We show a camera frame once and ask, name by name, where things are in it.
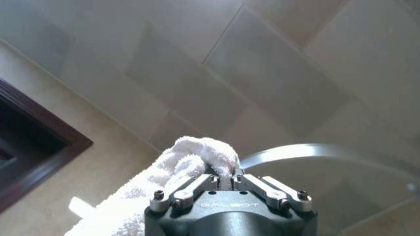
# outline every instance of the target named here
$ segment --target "metal bracket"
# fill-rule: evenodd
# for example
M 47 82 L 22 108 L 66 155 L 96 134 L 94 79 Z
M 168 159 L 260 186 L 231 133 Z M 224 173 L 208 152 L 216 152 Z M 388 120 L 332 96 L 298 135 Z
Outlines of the metal bracket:
M 178 184 L 171 186 L 164 191 L 164 197 L 160 200 L 152 197 L 151 204 L 150 204 L 151 210 L 155 212 L 166 212 L 170 208 L 171 197 L 172 197 L 174 192 L 176 192 L 176 190 L 183 188 L 190 182 L 191 182 L 191 178 L 183 177 L 180 181 L 178 182 Z
M 238 175 L 234 178 L 234 188 L 256 193 L 266 200 L 266 204 L 274 209 L 284 210 L 288 208 L 286 204 L 287 194 L 272 188 L 251 174 Z
M 298 191 L 279 182 L 275 178 L 266 176 L 262 179 L 270 186 L 282 190 L 287 194 L 294 210 L 302 212 L 312 211 L 312 198 L 310 196 L 303 200 L 298 196 Z
M 214 175 L 203 174 L 200 177 L 182 190 L 174 194 L 174 208 L 184 210 L 192 207 L 195 198 L 208 190 L 218 189 L 219 178 Z
M 235 169 L 234 171 L 234 175 L 232 175 L 232 178 L 231 178 L 231 185 L 232 185 L 232 190 L 238 190 L 236 186 L 239 184 L 239 181 L 238 181 L 238 176 L 243 176 L 246 174 L 244 170 L 238 168 Z

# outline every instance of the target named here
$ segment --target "beige wall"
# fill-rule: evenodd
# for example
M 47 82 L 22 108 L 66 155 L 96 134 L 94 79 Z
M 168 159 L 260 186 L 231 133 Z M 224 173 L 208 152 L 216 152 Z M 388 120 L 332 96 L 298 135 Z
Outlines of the beige wall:
M 159 153 L 4 43 L 0 77 L 95 142 L 0 214 L 2 236 L 59 236 L 79 221 L 68 209 L 71 198 L 98 205 L 151 165 Z

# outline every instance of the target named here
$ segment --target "terry cloth towel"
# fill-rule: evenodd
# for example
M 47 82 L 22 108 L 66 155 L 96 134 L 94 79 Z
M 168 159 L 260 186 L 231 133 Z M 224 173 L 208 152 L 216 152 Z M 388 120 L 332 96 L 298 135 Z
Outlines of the terry cloth towel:
M 211 138 L 179 138 L 152 166 L 96 206 L 66 236 L 143 236 L 144 210 L 154 192 L 184 176 L 199 177 L 208 165 L 220 177 L 220 188 L 230 189 L 234 170 L 240 167 L 232 147 Z

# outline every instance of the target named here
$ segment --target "curved metal bar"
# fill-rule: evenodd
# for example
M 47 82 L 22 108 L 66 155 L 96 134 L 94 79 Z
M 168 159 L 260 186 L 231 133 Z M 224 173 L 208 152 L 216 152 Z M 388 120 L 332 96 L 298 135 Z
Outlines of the curved metal bar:
M 332 144 L 296 144 L 268 149 L 243 160 L 242 167 L 246 170 L 268 162 L 295 158 L 355 162 L 420 182 L 420 169 L 414 164 L 407 163 L 404 160 L 390 158 L 387 155 L 363 152 Z

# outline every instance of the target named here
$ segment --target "black screw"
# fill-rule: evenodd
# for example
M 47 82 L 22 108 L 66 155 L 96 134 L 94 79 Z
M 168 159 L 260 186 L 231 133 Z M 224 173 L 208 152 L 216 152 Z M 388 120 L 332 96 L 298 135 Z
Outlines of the black screw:
M 310 194 L 304 190 L 298 190 L 298 198 L 303 201 L 307 201 L 310 197 Z
M 171 205 L 172 205 L 174 210 L 180 210 L 183 207 L 183 202 L 179 199 L 175 199 Z
M 283 199 L 280 201 L 280 210 L 282 211 L 288 211 L 291 209 L 291 203 L 288 200 Z
M 162 200 L 162 199 L 164 199 L 164 196 L 166 196 L 166 193 L 164 193 L 163 190 L 155 191 L 155 197 L 154 197 L 155 200 Z

